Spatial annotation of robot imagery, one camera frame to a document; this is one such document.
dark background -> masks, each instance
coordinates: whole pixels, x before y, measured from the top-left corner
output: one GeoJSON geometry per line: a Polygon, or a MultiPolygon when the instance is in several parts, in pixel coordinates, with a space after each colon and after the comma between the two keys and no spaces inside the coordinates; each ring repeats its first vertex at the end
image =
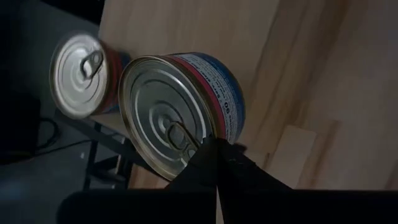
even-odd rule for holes
{"type": "MultiPolygon", "coordinates": [[[[41,116],[53,118],[55,104],[48,81],[52,52],[67,32],[85,30],[97,35],[98,24],[39,0],[0,0],[0,15],[2,98],[13,100],[15,92],[33,96],[40,100],[41,116]]],[[[10,110],[10,105],[4,103],[2,110],[10,110]]],[[[2,116],[2,119],[3,131],[10,132],[20,141],[32,134],[27,133],[24,127],[12,125],[18,118],[2,116]]],[[[86,139],[78,131],[58,124],[62,135],[51,148],[86,139]]],[[[41,144],[51,136],[52,127],[41,124],[38,133],[37,144],[41,144]]],[[[55,223],[55,212],[60,202],[83,187],[88,146],[87,143],[80,144],[28,161],[0,166],[0,222],[55,223]]],[[[5,147],[3,143],[0,150],[5,150],[5,147]]],[[[97,160],[112,156],[111,151],[101,146],[98,152],[97,160]]],[[[95,182],[91,186],[110,187],[95,182]]]]}

plywood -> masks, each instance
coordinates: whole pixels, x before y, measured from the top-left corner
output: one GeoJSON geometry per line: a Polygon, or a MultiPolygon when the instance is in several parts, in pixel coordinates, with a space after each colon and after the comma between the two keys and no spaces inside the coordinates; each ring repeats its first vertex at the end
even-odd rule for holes
{"type": "Polygon", "coordinates": [[[393,169],[391,170],[390,177],[388,178],[386,190],[398,190],[398,161],[396,161],[393,169]]]}
{"type": "Polygon", "coordinates": [[[223,217],[223,211],[221,209],[220,195],[218,193],[218,189],[217,189],[216,199],[217,199],[217,202],[216,202],[216,223],[217,224],[223,224],[224,223],[224,217],[223,217]]]}
{"type": "Polygon", "coordinates": [[[334,43],[349,1],[281,1],[259,62],[252,102],[241,136],[248,156],[262,168],[273,153],[313,69],[334,43]]]}
{"type": "Polygon", "coordinates": [[[90,118],[102,124],[103,126],[115,130],[119,134],[122,134],[123,136],[129,138],[129,133],[127,133],[122,117],[120,116],[120,113],[118,111],[108,114],[95,115],[91,116],[90,118]]]}
{"type": "Polygon", "coordinates": [[[199,51],[220,59],[245,94],[279,0],[110,0],[99,37],[131,55],[199,51]]]}
{"type": "Polygon", "coordinates": [[[308,155],[296,188],[314,189],[319,181],[320,173],[324,169],[324,161],[335,141],[335,136],[340,128],[340,122],[335,120],[319,121],[317,137],[313,143],[311,153],[308,155]]]}
{"type": "Polygon", "coordinates": [[[316,135],[312,131],[288,125],[266,171],[289,187],[296,188],[316,135]]]}
{"type": "Polygon", "coordinates": [[[398,158],[397,1],[352,1],[325,63],[298,99],[301,127],[338,131],[316,189],[381,190],[398,158]]]}
{"type": "Polygon", "coordinates": [[[131,170],[129,189],[162,189],[169,184],[144,168],[134,165],[131,170]]]}

wooden surface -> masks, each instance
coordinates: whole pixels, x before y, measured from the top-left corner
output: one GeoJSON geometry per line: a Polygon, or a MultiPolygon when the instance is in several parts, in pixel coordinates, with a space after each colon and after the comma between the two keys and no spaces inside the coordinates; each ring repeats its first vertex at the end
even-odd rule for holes
{"type": "MultiPolygon", "coordinates": [[[[398,178],[396,10],[394,0],[107,0],[99,37],[133,56],[219,58],[243,89],[239,142],[258,166],[270,168],[287,125],[316,134],[295,152],[297,187],[388,189],[398,178]]],[[[118,114],[95,119],[125,133],[118,114]]],[[[134,175],[132,187],[165,184],[134,175]]]]}
{"type": "Polygon", "coordinates": [[[316,133],[295,126],[286,126],[275,156],[267,168],[268,174],[291,188],[299,184],[305,161],[311,154],[316,133]]]}

can label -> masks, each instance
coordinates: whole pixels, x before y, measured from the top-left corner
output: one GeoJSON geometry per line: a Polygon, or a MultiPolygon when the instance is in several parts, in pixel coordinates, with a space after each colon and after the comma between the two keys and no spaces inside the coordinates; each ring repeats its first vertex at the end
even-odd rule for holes
{"type": "Polygon", "coordinates": [[[212,98],[212,103],[219,116],[220,125],[223,125],[224,138],[234,143],[244,124],[244,101],[236,80],[230,71],[217,59],[203,53],[177,54],[179,58],[195,68],[200,77],[197,77],[212,98]]]}
{"type": "Polygon", "coordinates": [[[108,50],[108,58],[109,58],[109,66],[112,68],[108,75],[110,84],[109,84],[109,99],[106,99],[106,103],[104,108],[100,111],[100,113],[111,113],[119,110],[119,101],[118,101],[118,86],[120,76],[126,68],[127,64],[130,62],[131,58],[127,53],[117,52],[113,49],[107,48],[108,50]]]}

red stripe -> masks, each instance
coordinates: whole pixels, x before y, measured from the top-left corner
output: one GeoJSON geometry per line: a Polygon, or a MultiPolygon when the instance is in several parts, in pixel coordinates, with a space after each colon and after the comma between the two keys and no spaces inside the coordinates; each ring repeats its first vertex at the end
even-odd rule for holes
{"type": "Polygon", "coordinates": [[[110,64],[113,64],[112,71],[108,70],[110,72],[110,74],[108,74],[108,80],[109,80],[109,77],[111,77],[111,80],[109,80],[109,82],[113,82],[113,83],[112,83],[112,88],[110,90],[108,90],[108,91],[110,91],[110,92],[108,92],[109,95],[104,96],[105,97],[104,104],[102,104],[102,106],[100,108],[98,108],[98,110],[97,110],[99,113],[104,112],[104,110],[107,109],[113,101],[113,98],[114,98],[113,94],[115,92],[115,83],[116,83],[115,79],[116,79],[116,76],[118,73],[117,67],[114,66],[116,64],[116,62],[114,62],[113,50],[109,49],[104,44],[103,44],[103,48],[105,51],[105,59],[108,62],[107,66],[109,67],[110,64]]]}
{"type": "Polygon", "coordinates": [[[203,76],[198,72],[198,70],[196,70],[195,67],[192,66],[191,64],[189,64],[188,62],[186,62],[178,57],[172,56],[172,55],[166,55],[166,57],[171,58],[171,59],[175,60],[176,62],[182,64],[185,68],[187,68],[197,78],[197,80],[205,88],[206,92],[210,96],[210,100],[212,101],[213,105],[215,105],[216,113],[218,115],[218,121],[220,122],[221,130],[223,132],[222,138],[225,138],[226,133],[225,133],[224,115],[221,110],[220,103],[218,102],[217,97],[216,97],[214,91],[211,89],[211,86],[209,85],[209,83],[205,80],[205,78],[203,78],[203,76]]]}
{"type": "Polygon", "coordinates": [[[111,52],[111,54],[113,55],[111,57],[112,59],[112,64],[113,64],[113,68],[114,68],[114,73],[112,74],[112,79],[113,79],[113,85],[112,85],[112,95],[109,95],[109,100],[111,101],[110,104],[111,106],[114,106],[117,100],[117,86],[118,86],[118,77],[121,74],[121,64],[120,64],[120,58],[119,58],[119,54],[117,53],[117,51],[113,50],[113,49],[109,49],[109,51],[111,52]]]}

